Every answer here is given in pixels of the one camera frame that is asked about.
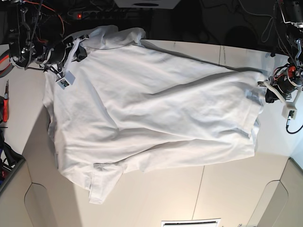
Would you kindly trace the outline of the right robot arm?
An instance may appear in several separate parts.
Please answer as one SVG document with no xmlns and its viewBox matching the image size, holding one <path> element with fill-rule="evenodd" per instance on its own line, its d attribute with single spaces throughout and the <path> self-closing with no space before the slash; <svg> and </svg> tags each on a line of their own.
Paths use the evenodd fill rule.
<svg viewBox="0 0 303 227">
<path fill-rule="evenodd" d="M 81 42 L 88 35 L 66 37 L 62 16 L 42 0 L 2 0 L 7 13 L 7 42 L 12 66 L 30 70 L 35 63 L 38 71 L 50 71 L 62 79 L 68 64 L 87 57 Z"/>
</svg>

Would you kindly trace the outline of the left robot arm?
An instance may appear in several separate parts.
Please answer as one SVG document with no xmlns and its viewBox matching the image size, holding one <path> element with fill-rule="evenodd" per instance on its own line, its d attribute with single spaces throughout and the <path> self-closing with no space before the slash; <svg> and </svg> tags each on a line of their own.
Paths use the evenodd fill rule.
<svg viewBox="0 0 303 227">
<path fill-rule="evenodd" d="M 269 77 L 265 101 L 273 103 L 291 99 L 291 94 L 303 88 L 303 2 L 301 0 L 278 0 L 274 4 L 273 26 L 277 44 L 288 56 L 288 63 L 277 67 Z"/>
</svg>

